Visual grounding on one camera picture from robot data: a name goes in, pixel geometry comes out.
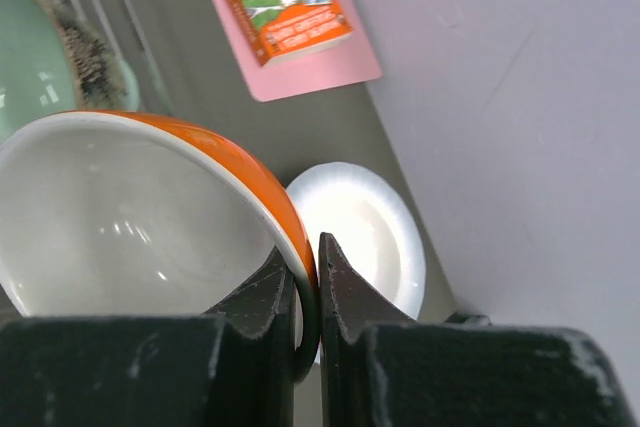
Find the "white wall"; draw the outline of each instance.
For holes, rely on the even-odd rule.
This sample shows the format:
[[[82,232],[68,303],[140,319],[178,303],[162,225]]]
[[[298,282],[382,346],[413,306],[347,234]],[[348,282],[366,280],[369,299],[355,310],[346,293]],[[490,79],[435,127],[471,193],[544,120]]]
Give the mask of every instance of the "white wall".
[[[459,298],[585,330],[640,414],[640,0],[357,0]]]

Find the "white saucer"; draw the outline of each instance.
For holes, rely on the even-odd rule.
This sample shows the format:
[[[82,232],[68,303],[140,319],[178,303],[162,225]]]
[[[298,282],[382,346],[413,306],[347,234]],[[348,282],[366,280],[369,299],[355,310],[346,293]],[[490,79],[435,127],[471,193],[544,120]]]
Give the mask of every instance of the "white saucer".
[[[427,272],[422,241],[409,209],[384,179],[334,162],[307,170],[287,193],[314,252],[320,233],[333,234],[367,282],[409,317],[418,317]]]

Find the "gray countertop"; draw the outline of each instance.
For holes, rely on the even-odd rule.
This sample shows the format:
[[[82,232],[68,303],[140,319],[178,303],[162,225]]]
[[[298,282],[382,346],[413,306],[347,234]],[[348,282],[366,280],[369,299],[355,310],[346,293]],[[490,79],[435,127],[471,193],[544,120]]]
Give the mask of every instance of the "gray countertop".
[[[160,66],[173,115],[230,138],[260,158],[285,185],[315,164],[338,160],[381,175],[408,204],[424,241],[429,270],[420,320],[442,321],[452,313],[451,292],[364,85],[256,102],[210,0],[131,1]],[[129,28],[120,25],[126,18],[116,12],[121,6],[114,2],[106,7],[110,15],[115,12],[116,30]],[[147,105],[147,110],[164,108]],[[295,425],[321,425],[319,375],[314,367],[296,389]]]

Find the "cup rim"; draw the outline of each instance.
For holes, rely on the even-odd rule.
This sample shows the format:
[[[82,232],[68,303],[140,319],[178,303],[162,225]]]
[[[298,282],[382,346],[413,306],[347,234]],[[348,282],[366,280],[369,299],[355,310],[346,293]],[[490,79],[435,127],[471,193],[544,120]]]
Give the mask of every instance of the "cup rim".
[[[298,253],[295,245],[280,225],[275,216],[267,209],[260,198],[247,187],[239,178],[227,170],[224,165],[206,152],[184,140],[177,134],[166,131],[160,126],[145,122],[144,113],[127,113],[119,115],[110,111],[66,111],[42,117],[14,132],[4,143],[0,145],[0,175],[12,152],[25,143],[33,142],[40,136],[56,131],[64,131],[77,126],[109,126],[110,129],[120,132],[134,133],[151,142],[155,142],[174,153],[177,153],[187,161],[194,162],[210,175],[224,182],[233,189],[240,198],[247,202],[256,215],[264,222],[265,227],[271,233],[276,247],[280,250],[289,271],[293,274],[295,284],[300,296],[303,311],[303,336],[301,344],[296,349],[297,372],[301,372],[301,378],[308,373],[320,340],[319,307],[317,304],[317,292],[314,283],[309,278],[304,260]],[[185,123],[186,126],[198,127],[195,124]],[[9,269],[0,258],[0,285],[11,284]],[[7,296],[23,316],[29,316],[28,309],[20,301],[14,288],[5,288]]]

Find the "scrubbing brush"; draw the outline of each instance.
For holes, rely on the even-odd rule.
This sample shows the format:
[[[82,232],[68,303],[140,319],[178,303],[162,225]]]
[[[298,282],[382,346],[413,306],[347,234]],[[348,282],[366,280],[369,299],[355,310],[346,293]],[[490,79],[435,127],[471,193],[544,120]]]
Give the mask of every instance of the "scrubbing brush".
[[[37,0],[54,20],[76,79],[82,108],[126,109],[129,94],[121,63],[95,28],[65,6]]]

